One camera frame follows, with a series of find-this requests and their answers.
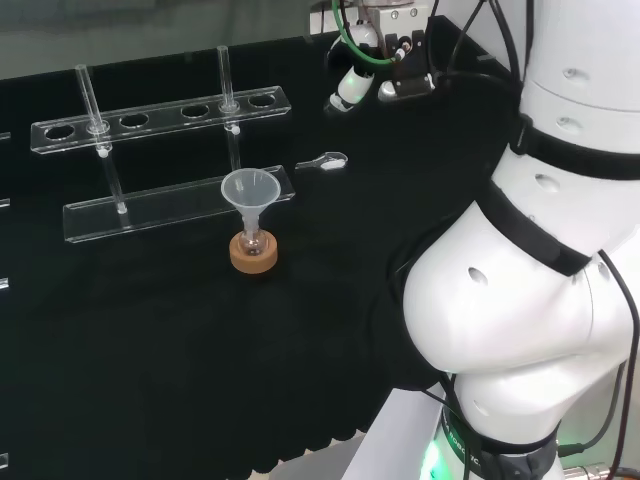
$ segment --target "green indicator light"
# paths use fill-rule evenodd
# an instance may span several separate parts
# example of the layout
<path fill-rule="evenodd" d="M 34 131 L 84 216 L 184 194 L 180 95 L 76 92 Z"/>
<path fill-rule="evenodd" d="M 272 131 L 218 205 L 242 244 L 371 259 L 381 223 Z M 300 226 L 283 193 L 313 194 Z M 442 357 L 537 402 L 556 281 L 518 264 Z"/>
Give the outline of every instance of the green indicator light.
<path fill-rule="evenodd" d="M 440 450 L 435 442 L 431 442 L 424 453 L 420 480 L 451 480 L 449 469 L 444 463 Z"/>

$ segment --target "metal bracket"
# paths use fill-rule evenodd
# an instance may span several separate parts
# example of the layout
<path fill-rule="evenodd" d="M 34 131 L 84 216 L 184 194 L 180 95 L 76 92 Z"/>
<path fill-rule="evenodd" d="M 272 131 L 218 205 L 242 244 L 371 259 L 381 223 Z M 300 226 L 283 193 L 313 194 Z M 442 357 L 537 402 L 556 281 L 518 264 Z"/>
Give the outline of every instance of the metal bracket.
<path fill-rule="evenodd" d="M 400 47 L 398 36 L 385 37 L 387 50 L 395 52 Z M 427 95 L 433 91 L 429 79 L 426 62 L 426 41 L 423 31 L 415 30 L 411 34 L 411 51 L 393 69 L 393 87 L 398 100 L 419 95 Z"/>

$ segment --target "funnel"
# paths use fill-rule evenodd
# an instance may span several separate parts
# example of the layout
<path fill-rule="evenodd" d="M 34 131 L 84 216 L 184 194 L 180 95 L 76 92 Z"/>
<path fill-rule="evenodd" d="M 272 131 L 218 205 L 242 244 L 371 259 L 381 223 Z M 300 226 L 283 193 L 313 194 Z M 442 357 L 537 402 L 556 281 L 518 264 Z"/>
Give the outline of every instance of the funnel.
<path fill-rule="evenodd" d="M 260 214 L 280 196 L 280 183 L 268 172 L 243 168 L 222 181 L 222 196 L 242 215 L 244 230 L 231 239 L 231 262 L 244 273 L 262 273 L 277 260 L 276 239 L 258 226 Z"/>

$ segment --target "black tablecloth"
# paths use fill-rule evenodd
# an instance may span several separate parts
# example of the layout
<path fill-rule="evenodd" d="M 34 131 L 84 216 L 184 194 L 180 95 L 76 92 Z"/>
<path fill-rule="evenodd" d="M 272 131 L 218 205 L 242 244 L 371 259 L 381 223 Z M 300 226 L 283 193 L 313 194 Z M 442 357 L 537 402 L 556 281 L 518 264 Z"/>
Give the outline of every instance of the black tablecloth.
<path fill-rule="evenodd" d="M 440 59 L 455 34 L 439 23 Z M 435 382 L 385 264 L 472 201 L 506 144 L 507 101 L 465 83 L 330 120 L 334 38 L 230 49 L 236 90 L 281 85 L 293 106 L 243 125 L 243 166 L 282 164 L 297 192 L 263 215 L 280 260 L 257 278 L 229 263 L 237 214 L 66 244 L 62 206 L 108 195 L 101 166 L 90 149 L 30 153 L 29 128 L 82 114 L 74 73 L 0 83 L 12 133 L 0 145 L 0 478 L 246 478 L 366 430 L 392 387 Z M 476 67 L 472 50 L 461 61 Z M 215 51 L 98 67 L 93 80 L 103 110 L 220 91 Z M 294 172 L 325 151 L 348 168 Z M 114 158 L 128 192 L 229 171 L 221 128 L 119 143 Z"/>

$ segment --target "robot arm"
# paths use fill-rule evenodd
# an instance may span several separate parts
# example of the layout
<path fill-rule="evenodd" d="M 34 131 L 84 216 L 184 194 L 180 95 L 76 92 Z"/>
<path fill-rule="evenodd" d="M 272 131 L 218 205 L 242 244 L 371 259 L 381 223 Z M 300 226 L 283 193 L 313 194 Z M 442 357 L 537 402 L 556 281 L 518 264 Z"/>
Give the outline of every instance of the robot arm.
<path fill-rule="evenodd" d="M 358 4 L 361 5 L 361 18 L 366 20 L 350 27 L 353 42 L 361 49 L 376 52 L 378 56 L 382 56 L 382 52 L 389 52 L 396 61 L 394 74 L 400 76 L 395 83 L 383 83 L 378 95 L 380 100 L 392 101 L 430 93 L 434 87 L 424 64 L 425 44 L 418 40 L 416 43 L 419 45 L 414 45 L 412 37 L 417 32 L 424 34 L 431 8 L 426 4 L 414 4 L 413 0 L 360 0 Z M 331 59 L 346 50 L 344 40 L 338 37 L 328 57 Z M 405 62 L 408 56 L 411 62 Z M 357 58 L 354 58 L 354 63 L 337 91 L 329 98 L 327 107 L 333 111 L 351 111 L 366 97 L 374 82 L 375 68 Z M 405 86 L 397 91 L 394 85 L 401 85 L 405 78 Z"/>
<path fill-rule="evenodd" d="M 538 6 L 523 127 L 492 193 L 418 260 L 404 296 L 418 350 L 458 374 L 469 424 L 514 452 L 553 435 L 580 395 L 629 356 L 629 306 L 598 251 L 640 295 L 640 214 L 629 209 L 640 201 L 640 55 L 629 47 L 640 44 L 640 5 Z M 621 65 L 624 75 L 612 78 Z M 545 473 L 563 478 L 557 461 Z"/>

